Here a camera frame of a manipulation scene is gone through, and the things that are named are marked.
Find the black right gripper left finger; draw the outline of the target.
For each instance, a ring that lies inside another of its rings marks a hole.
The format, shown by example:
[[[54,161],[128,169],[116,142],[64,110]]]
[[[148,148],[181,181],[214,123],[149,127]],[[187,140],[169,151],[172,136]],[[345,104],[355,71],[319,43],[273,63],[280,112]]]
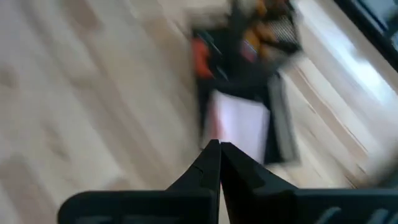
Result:
[[[206,148],[165,190],[86,191],[59,208],[62,224],[217,223],[220,202],[221,145]]]

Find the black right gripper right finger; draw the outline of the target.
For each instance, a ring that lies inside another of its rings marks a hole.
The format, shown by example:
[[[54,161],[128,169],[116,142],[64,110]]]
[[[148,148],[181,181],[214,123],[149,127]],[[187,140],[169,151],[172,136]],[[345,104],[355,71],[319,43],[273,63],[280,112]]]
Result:
[[[397,223],[394,189],[300,189],[231,143],[221,153],[231,223]]]

